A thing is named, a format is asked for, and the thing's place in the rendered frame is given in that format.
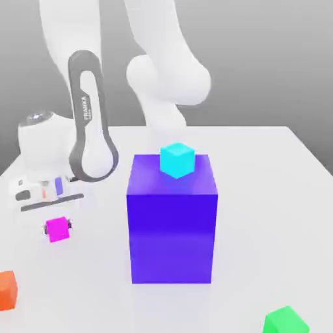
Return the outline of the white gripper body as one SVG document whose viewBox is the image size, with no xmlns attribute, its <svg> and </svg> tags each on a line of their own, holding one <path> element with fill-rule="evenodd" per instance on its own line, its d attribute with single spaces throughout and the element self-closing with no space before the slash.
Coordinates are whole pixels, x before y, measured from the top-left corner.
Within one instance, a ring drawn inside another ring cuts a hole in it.
<svg viewBox="0 0 333 333">
<path fill-rule="evenodd" d="M 72 194 L 72 195 L 69 195 L 69 196 L 62 196 L 62 197 L 60 197 L 56 200 L 36 202 L 36 203 L 33 203 L 33 204 L 25 204 L 25 205 L 20 207 L 20 213 L 25 213 L 27 211 L 41 209 L 41 208 L 49 207 L 49 206 L 55 206 L 55 205 L 63 204 L 63 203 L 66 203 L 66 202 L 73 202 L 73 201 L 82 199 L 84 197 L 85 196 L 84 196 L 83 193 L 77 193 L 77 194 Z"/>
</svg>

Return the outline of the small magenta cube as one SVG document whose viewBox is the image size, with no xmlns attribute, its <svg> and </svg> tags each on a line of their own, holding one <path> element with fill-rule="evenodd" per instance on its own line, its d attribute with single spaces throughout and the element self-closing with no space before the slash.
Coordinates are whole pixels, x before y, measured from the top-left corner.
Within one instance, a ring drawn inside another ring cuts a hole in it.
<svg viewBox="0 0 333 333">
<path fill-rule="evenodd" d="M 47 221 L 47 235 L 49 242 L 54 243 L 70 237 L 66 217 L 59 217 Z"/>
</svg>

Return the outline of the large purple box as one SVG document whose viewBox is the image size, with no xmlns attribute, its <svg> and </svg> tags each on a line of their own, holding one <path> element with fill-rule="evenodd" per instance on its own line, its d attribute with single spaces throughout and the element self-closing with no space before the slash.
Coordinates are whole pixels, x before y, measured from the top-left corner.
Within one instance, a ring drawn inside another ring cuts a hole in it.
<svg viewBox="0 0 333 333">
<path fill-rule="evenodd" d="M 127 187 L 131 279 L 134 284 L 211 282 L 218 191 L 207 155 L 175 179 L 158 155 L 135 155 Z"/>
</svg>

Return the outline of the small cyan cube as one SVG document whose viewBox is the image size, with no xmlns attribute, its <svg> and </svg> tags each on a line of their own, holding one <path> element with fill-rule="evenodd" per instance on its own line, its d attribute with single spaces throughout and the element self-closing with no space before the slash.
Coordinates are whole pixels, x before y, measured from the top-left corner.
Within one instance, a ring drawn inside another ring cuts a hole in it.
<svg viewBox="0 0 333 333">
<path fill-rule="evenodd" d="M 195 150 L 182 143 L 174 143 L 160 149 L 160 171 L 175 179 L 194 172 Z"/>
</svg>

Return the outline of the small green cube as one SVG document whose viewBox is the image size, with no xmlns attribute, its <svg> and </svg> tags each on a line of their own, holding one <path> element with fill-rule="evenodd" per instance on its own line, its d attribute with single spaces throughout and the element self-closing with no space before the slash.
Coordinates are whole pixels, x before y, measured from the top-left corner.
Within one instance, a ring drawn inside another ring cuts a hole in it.
<svg viewBox="0 0 333 333">
<path fill-rule="evenodd" d="M 310 333 L 310 327 L 292 307 L 285 306 L 266 315 L 262 333 Z"/>
</svg>

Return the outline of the small orange cube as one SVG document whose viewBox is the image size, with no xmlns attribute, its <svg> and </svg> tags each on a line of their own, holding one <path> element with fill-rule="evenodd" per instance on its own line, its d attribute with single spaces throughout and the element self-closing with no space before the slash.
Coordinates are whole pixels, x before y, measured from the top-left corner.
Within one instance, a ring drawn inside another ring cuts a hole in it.
<svg viewBox="0 0 333 333">
<path fill-rule="evenodd" d="M 17 296 L 18 285 L 14 271 L 0 272 L 0 311 L 15 308 Z"/>
</svg>

